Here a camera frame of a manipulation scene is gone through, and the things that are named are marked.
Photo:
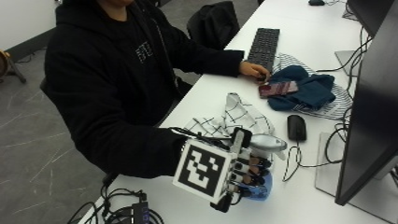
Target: black hoodie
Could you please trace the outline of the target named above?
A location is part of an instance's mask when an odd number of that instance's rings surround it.
[[[147,0],[128,10],[142,38],[126,34],[126,23],[94,0],[66,0],[58,7],[45,92],[87,159],[108,173],[152,178],[175,174],[187,139],[154,127],[190,91],[174,67],[236,77],[243,52],[198,45]]]

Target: red phone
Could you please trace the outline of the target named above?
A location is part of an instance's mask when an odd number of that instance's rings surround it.
[[[272,85],[259,86],[260,98],[268,98],[275,95],[287,95],[291,92],[297,92],[299,87],[296,81],[279,82]]]

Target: robotic hand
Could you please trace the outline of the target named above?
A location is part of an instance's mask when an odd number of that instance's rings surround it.
[[[268,134],[252,135],[240,128],[228,147],[204,139],[188,139],[174,184],[211,201],[212,207],[224,213],[235,193],[264,201],[274,186],[268,158],[287,149],[286,141]]]

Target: blue cloth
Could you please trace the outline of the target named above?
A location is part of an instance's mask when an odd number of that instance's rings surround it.
[[[335,101],[332,93],[335,77],[331,75],[309,75],[307,70],[292,65],[274,74],[271,84],[284,81],[296,81],[299,91],[287,95],[270,97],[270,104],[274,110],[297,110],[308,108],[319,110],[325,104]]]

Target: blue component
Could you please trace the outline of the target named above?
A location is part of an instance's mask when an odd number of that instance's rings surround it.
[[[266,180],[266,183],[260,186],[250,186],[240,183],[240,186],[247,188],[252,192],[252,195],[246,198],[256,201],[266,201],[268,199],[274,188],[272,172],[270,172],[263,178]]]

